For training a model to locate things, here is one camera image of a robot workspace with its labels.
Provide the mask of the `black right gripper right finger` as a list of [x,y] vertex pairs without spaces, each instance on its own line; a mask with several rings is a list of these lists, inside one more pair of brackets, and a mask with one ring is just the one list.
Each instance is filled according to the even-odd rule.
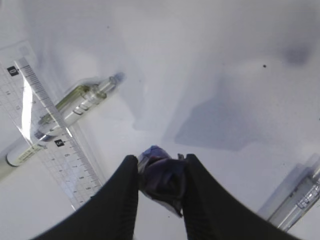
[[227,192],[194,154],[186,155],[182,201],[189,240],[293,240]]

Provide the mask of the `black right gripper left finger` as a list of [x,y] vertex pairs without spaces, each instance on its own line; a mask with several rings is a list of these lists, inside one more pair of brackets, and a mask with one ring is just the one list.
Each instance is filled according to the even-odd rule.
[[138,200],[138,160],[128,155],[85,205],[36,239],[132,240]]

